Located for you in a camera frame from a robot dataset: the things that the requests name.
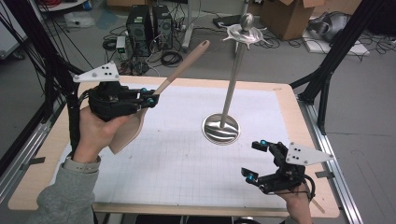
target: human hand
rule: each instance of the human hand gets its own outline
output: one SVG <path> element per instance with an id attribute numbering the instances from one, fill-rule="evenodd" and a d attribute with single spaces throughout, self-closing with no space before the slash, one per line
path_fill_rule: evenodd
<path id="1" fill-rule="evenodd" d="M 292 219 L 299 224 L 312 224 L 305 184 L 301 184 L 292 190 L 280 190 L 275 194 L 286 201 L 286 208 Z"/>
<path id="2" fill-rule="evenodd" d="M 129 116 L 114 118 L 108 122 L 96 117 L 89 106 L 80 111 L 80 138 L 73 161 L 95 162 L 99 152 L 110 144 L 117 129 L 128 121 Z"/>

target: wooden spatula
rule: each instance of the wooden spatula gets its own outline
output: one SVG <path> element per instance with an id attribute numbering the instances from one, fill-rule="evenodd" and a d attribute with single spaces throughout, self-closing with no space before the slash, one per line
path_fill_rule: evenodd
<path id="1" fill-rule="evenodd" d="M 177 67 L 175 72 L 169 76 L 161 86 L 154 92 L 154 94 L 161 94 L 166 87 L 168 87 L 178 76 L 180 76 L 187 68 L 189 68 L 209 47 L 208 40 L 198 45 L 187 58 Z M 114 135 L 109 147 L 114 154 L 120 152 L 126 145 L 134 140 L 142 130 L 143 122 L 145 119 L 147 108 L 139 110 L 137 113 L 132 114 L 130 120 L 123 124 Z"/>

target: concrete floor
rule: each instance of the concrete floor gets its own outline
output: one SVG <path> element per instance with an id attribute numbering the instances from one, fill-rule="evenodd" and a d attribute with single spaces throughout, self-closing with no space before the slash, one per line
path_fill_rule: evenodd
<path id="1" fill-rule="evenodd" d="M 107 10 L 103 5 L 91 12 L 96 25 L 72 30 L 69 36 L 92 65 L 105 63 L 102 37 L 126 21 L 125 14 Z M 215 28 L 213 15 L 201 14 L 194 23 Z M 202 58 L 183 77 L 229 79 L 233 65 L 234 46 L 223 42 L 224 33 L 194 30 L 191 47 L 209 39 L 211 46 Z M 71 62 L 83 70 L 90 67 L 72 45 L 61 35 L 69 51 Z M 374 44 L 366 45 L 373 49 Z M 326 117 L 326 131 L 340 163 L 346 182 L 357 204 L 364 223 L 393 223 L 396 219 L 396 180 L 392 175 L 396 159 L 396 52 L 380 54 L 371 50 L 361 61 L 346 56 L 335 71 L 330 88 Z M 315 71 L 324 54 L 308 53 L 304 45 L 293 48 L 279 41 L 276 49 L 251 46 L 245 53 L 238 80 L 291 83 Z M 161 77 L 171 68 L 156 67 Z M 149 70 L 145 76 L 158 74 Z M 300 93 L 304 87 L 295 90 Z M 12 144 L 43 102 L 40 87 L 28 60 L 7 60 L 0 63 L 0 156 Z M 7 199 L 0 205 L 1 223 L 22 223 L 30 212 L 10 211 Z M 281 218 L 258 218 L 262 223 L 278 223 Z M 315 223 L 347 223 L 343 215 L 336 219 L 315 219 Z"/>

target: round metal base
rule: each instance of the round metal base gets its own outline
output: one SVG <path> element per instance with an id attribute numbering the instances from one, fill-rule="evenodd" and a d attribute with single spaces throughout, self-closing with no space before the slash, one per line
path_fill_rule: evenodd
<path id="1" fill-rule="evenodd" d="M 209 115 L 202 123 L 202 132 L 210 142 L 218 145 L 229 145 L 238 139 L 241 133 L 238 121 L 227 116 L 224 127 L 220 128 L 222 114 Z"/>

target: wooden table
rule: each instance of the wooden table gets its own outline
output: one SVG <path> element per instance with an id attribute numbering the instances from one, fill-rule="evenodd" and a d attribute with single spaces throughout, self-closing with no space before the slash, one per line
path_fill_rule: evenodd
<path id="1" fill-rule="evenodd" d="M 160 85 L 162 77 L 121 77 L 121 83 L 134 83 L 144 85 Z M 223 88 L 226 91 L 228 81 L 203 80 L 178 78 L 169 87 L 205 87 Z M 97 83 L 83 83 L 80 92 L 96 86 Z M 300 107 L 297 104 L 291 87 L 287 84 L 237 82 L 236 88 L 240 90 L 273 91 L 276 94 L 279 107 L 286 125 L 290 139 L 301 145 L 314 148 L 310 133 L 305 124 Z M 68 117 L 64 110 L 36 157 L 45 157 L 44 163 L 31 165 L 21 183 L 18 185 L 8 206 L 13 210 L 35 210 L 35 202 L 39 192 L 45 188 L 52 179 L 58 160 L 69 143 Z M 326 178 L 316 178 L 315 173 L 323 171 L 321 164 L 306 168 L 306 173 L 314 178 L 317 185 L 317 195 L 311 203 L 313 217 L 338 217 L 339 209 Z M 211 206 L 174 206 L 174 205 L 148 205 L 130 203 L 95 203 L 93 208 L 97 212 L 108 213 L 134 213 L 134 214 L 179 214 L 196 216 L 250 216 L 250 217 L 285 217 L 285 209 L 267 208 L 236 208 L 236 207 L 211 207 Z"/>

